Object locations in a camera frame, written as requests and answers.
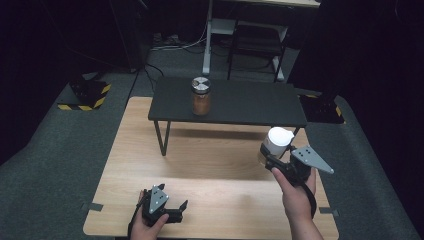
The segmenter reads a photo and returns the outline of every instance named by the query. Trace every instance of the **wooden table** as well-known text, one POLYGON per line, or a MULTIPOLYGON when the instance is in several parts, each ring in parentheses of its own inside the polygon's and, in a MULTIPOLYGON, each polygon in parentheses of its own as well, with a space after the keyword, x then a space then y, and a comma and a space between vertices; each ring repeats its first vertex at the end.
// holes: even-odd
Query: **wooden table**
MULTIPOLYGON (((140 190, 165 183, 167 208, 189 202, 182 223, 165 225, 160 237, 291 239, 281 190, 256 157, 269 127, 175 123, 162 156, 150 104, 144 97, 128 102, 93 199, 103 208, 89 211, 87 235, 126 236, 140 190)), ((301 129, 293 144, 307 143, 301 129)), ((319 175, 316 199, 318 208, 329 207, 319 175)), ((317 211, 315 223, 325 239, 338 239, 333 215, 317 211)))

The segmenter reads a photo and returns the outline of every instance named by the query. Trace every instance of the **black chair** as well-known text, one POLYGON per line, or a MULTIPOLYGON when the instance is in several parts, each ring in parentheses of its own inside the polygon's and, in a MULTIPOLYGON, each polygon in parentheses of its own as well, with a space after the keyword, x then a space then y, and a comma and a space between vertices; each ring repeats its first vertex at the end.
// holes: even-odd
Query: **black chair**
POLYGON ((233 41, 228 55, 228 75, 230 79, 233 55, 251 55, 266 57, 272 62, 278 56, 278 66, 275 69, 274 82, 277 82, 281 61, 286 50, 286 34, 281 39, 280 32, 272 26, 284 26, 286 29, 292 24, 294 8, 284 5, 270 5, 249 3, 240 8, 233 32, 233 41))

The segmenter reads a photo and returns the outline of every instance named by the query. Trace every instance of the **hand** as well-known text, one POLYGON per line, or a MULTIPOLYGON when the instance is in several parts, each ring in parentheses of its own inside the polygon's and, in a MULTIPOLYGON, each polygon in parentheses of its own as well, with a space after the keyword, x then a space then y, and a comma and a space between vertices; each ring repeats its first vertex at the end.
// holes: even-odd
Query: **hand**
MULTIPOLYGON (((293 239, 323 239, 315 223, 312 221, 311 205, 302 187, 293 187, 287 178, 277 168, 271 170, 283 191, 283 205, 293 239)), ((311 169, 311 175, 306 186, 315 195, 316 169, 311 169)))
MULTIPOLYGON (((140 202, 143 197, 143 191, 140 192, 140 196, 138 201, 140 202)), ((158 221, 152 227, 148 227, 146 224, 146 220, 142 218, 142 207, 138 209, 137 215, 135 216, 134 225, 131 230, 131 240, 156 240, 157 236, 165 225, 166 221, 168 221, 169 215, 162 215, 158 221)))
MULTIPOLYGON (((278 184, 283 191, 283 204, 285 207, 287 217, 292 220, 297 219, 312 219, 311 205, 308 197, 302 187, 293 187, 287 178, 277 168, 273 168, 272 174, 277 180, 278 184)), ((316 191, 316 170, 311 169, 311 175, 306 181, 306 186, 315 195, 316 191)))

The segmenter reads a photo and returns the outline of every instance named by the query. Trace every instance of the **amber jar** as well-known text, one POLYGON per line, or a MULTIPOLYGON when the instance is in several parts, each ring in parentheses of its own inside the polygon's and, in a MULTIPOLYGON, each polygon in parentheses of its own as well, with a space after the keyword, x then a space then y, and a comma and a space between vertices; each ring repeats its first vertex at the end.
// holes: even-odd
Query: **amber jar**
POLYGON ((208 114, 211 108, 211 82, 198 77, 191 82, 193 113, 199 116, 208 114))

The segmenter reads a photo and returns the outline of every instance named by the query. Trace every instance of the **black strap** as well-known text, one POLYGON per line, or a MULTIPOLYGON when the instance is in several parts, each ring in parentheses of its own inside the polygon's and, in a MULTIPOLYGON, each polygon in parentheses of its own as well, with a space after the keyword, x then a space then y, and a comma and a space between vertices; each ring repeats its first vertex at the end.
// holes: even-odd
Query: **black strap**
POLYGON ((140 209, 140 207, 146 201, 146 196, 147 196, 147 190, 144 189, 144 191, 143 191, 143 197, 140 199, 140 201, 137 203, 137 205, 135 205, 136 207, 135 207, 135 211, 134 211, 133 217, 131 218, 131 222, 128 223, 128 230, 127 230, 128 240, 131 239, 131 231, 132 231, 132 226, 134 225, 135 216, 137 216, 138 209, 140 209))
POLYGON ((294 165, 293 169, 296 175, 297 184, 299 184, 303 188, 303 190, 305 190, 306 196, 308 197, 309 204, 311 205, 311 217, 312 219, 314 219, 315 212, 317 211, 317 200, 315 199, 315 196, 312 193, 311 189, 309 189, 309 187, 305 184, 305 181, 300 178, 299 172, 297 171, 297 168, 294 165))
POLYGON ((312 193, 311 189, 306 186, 305 182, 302 181, 300 186, 302 186, 303 190, 305 190, 306 192, 306 196, 308 196, 309 203, 311 204, 311 216, 312 219, 314 219, 315 212, 317 211, 317 201, 315 199, 315 196, 312 193))

